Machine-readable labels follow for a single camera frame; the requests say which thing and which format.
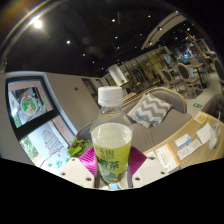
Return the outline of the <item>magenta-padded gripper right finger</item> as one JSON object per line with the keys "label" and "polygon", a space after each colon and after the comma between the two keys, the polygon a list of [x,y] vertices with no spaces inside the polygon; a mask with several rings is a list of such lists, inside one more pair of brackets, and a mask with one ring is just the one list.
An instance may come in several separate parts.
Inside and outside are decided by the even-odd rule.
{"label": "magenta-padded gripper right finger", "polygon": [[135,147],[130,149],[128,165],[133,188],[143,187],[168,175],[155,156],[147,157]]}

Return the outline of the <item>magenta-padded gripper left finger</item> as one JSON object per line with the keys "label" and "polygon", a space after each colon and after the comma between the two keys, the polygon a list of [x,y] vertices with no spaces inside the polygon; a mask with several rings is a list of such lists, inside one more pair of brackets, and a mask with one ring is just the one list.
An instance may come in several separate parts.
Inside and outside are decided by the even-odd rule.
{"label": "magenta-padded gripper left finger", "polygon": [[94,188],[98,173],[94,148],[89,148],[79,158],[72,157],[59,176],[84,188]]}

